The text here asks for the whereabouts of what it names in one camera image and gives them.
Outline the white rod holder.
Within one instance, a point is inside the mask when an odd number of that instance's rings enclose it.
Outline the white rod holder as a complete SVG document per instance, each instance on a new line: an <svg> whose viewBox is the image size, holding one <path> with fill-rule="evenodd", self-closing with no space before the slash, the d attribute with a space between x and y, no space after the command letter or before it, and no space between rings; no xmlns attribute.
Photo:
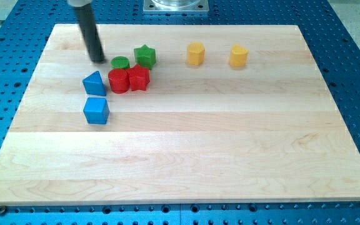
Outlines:
<svg viewBox="0 0 360 225"><path fill-rule="evenodd" d="M93 0L67 0L67 3L72 7L83 7L91 4Z"/></svg>

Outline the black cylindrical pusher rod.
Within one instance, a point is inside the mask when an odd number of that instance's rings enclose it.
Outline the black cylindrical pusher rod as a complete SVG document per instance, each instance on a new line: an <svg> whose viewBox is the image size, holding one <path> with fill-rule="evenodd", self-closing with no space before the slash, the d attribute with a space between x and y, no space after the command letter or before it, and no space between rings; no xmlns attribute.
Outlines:
<svg viewBox="0 0 360 225"><path fill-rule="evenodd" d="M81 6L74 7L74 13L91 62L103 63L105 61L105 56L91 3L84 2Z"/></svg>

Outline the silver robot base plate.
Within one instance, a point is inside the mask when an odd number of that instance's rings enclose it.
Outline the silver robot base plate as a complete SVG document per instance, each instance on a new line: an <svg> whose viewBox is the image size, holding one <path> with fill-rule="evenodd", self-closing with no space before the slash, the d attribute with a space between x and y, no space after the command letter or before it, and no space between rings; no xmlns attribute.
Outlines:
<svg viewBox="0 0 360 225"><path fill-rule="evenodd" d="M144 0L143 11L149 13L209 11L208 0Z"/></svg>

